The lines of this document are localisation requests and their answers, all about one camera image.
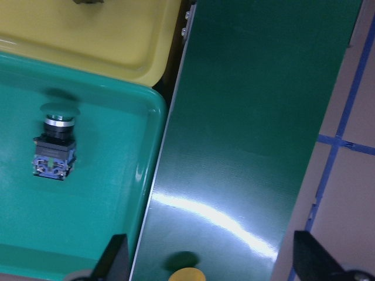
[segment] floor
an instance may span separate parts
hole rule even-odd
[[[375,1],[363,1],[272,275],[299,280],[292,237],[308,230],[344,267],[375,275]]]

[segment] yellow circular object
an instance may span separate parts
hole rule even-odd
[[[183,268],[172,274],[168,281],[206,281],[206,277],[199,269]]]

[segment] blue tape line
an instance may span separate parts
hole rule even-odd
[[[339,136],[341,138],[344,134],[347,121],[349,120],[350,112],[352,111],[352,108],[353,108],[354,100],[356,99],[356,95],[358,93],[358,88],[362,80],[364,69],[366,68],[367,60],[369,59],[369,56],[370,56],[371,47],[374,42],[374,37],[375,37],[375,17],[373,18],[369,33],[367,35],[366,42],[364,43],[362,54],[359,59],[358,67],[356,70],[356,74],[354,75],[354,79],[353,79],[352,86],[350,88],[349,96],[346,100],[346,104],[345,104],[344,111],[340,120],[340,124],[337,129],[336,136]]]
[[[329,156],[326,162],[326,166],[323,171],[323,175],[321,178],[321,181],[318,186],[318,190],[316,192],[316,203],[312,206],[310,217],[306,222],[305,230],[310,231],[316,214],[318,212],[319,205],[321,203],[321,199],[323,197],[328,178],[330,176],[330,173],[332,171],[333,164],[335,163],[337,153],[339,151],[340,147],[346,147],[354,151],[363,152],[370,155],[375,155],[375,148],[359,145],[356,143],[350,143],[342,141],[342,137],[344,134],[344,131],[346,129],[347,121],[349,120],[349,115],[352,111],[354,101],[356,99],[356,95],[359,89],[360,82],[363,77],[364,69],[366,68],[367,60],[370,56],[371,47],[373,45],[375,38],[375,15],[373,17],[373,20],[371,22],[370,30],[367,34],[366,42],[364,43],[362,54],[357,66],[356,74],[354,75],[354,79],[352,82],[352,86],[350,88],[349,96],[346,100],[345,107],[340,119],[339,127],[336,132],[336,137],[331,138],[328,136],[319,135],[318,142],[326,143],[328,145],[331,145],[331,150],[329,152]],[[296,273],[293,268],[291,268],[288,281],[294,281],[296,276]]]

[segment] yellow plastic tray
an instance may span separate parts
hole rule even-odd
[[[180,0],[16,0],[0,7],[0,50],[153,86],[166,66]]]

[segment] green tray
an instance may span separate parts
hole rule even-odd
[[[47,102],[77,106],[75,168],[35,177]],[[113,234],[137,245],[165,103],[150,88],[0,53],[0,272],[62,280],[93,268]]]

